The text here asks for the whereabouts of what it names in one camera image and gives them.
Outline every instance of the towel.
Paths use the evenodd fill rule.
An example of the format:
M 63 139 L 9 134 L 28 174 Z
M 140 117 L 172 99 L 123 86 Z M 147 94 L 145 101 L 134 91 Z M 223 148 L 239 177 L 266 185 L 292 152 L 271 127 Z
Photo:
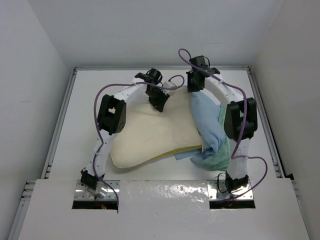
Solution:
M 192 156 L 190 160 L 210 171 L 226 171 L 230 159 L 230 143 L 223 125 L 226 109 L 202 91 L 191 93 L 191 112 L 195 125 L 202 135 L 202 149 L 175 154 L 177 160 Z

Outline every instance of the clothing tag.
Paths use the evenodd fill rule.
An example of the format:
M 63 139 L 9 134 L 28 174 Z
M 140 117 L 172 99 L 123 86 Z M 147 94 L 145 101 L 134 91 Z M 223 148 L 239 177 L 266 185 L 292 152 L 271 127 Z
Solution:
M 202 148 L 202 153 L 204 153 L 207 150 L 205 145 L 202 145 L 201 148 Z

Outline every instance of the garment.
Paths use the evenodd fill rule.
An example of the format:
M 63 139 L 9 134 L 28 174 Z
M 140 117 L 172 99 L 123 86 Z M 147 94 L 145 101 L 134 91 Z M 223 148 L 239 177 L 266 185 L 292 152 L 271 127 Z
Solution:
M 230 159 L 230 143 L 223 129 L 226 109 L 215 104 L 202 91 L 191 93 L 191 112 L 203 137 L 202 149 L 175 154 L 177 160 L 190 157 L 199 167 L 210 171 L 226 171 Z

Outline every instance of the white table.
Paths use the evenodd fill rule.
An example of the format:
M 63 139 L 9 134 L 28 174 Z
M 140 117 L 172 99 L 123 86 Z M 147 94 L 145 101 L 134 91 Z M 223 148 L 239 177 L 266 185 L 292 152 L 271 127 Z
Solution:
M 176 74 L 185 76 L 187 69 L 159 70 L 168 79 Z M 67 97 L 57 147 L 55 151 L 51 149 L 48 160 L 51 166 L 48 179 L 36 182 L 20 240 L 308 239 L 290 180 L 276 177 L 272 161 L 275 153 L 270 151 L 272 146 L 266 139 L 264 116 L 258 118 L 258 130 L 249 147 L 249 155 L 264 157 L 269 168 L 265 180 L 253 191 L 255 209 L 210 210 L 208 193 L 193 189 L 199 186 L 206 189 L 205 180 L 214 179 L 218 172 L 205 171 L 189 159 L 174 157 L 132 169 L 118 169 L 109 159 L 104 178 L 120 180 L 119 214 L 112 210 L 71 209 L 76 181 L 92 157 L 97 139 L 93 121 L 96 93 L 107 84 L 129 83 L 138 72 L 144 73 L 146 69 L 77 71 Z M 244 89 L 248 97 L 254 96 L 245 69 L 221 73 L 228 83 Z M 112 87 L 105 93 L 113 94 L 120 89 Z M 252 184 L 265 171 L 258 159 L 248 160 L 247 168 Z M 175 191 L 181 186 L 187 195 Z

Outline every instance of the white backdrop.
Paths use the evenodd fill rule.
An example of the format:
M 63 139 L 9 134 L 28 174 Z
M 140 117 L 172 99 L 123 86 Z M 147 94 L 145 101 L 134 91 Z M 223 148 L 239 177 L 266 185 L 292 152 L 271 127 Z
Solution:
M 286 0 L 254 69 L 310 239 L 320 239 L 320 1 Z
M 282 0 L 29 0 L 64 62 L 182 65 L 177 51 L 250 65 Z
M 41 176 L 70 73 L 27 0 L 1 0 L 0 240 Z

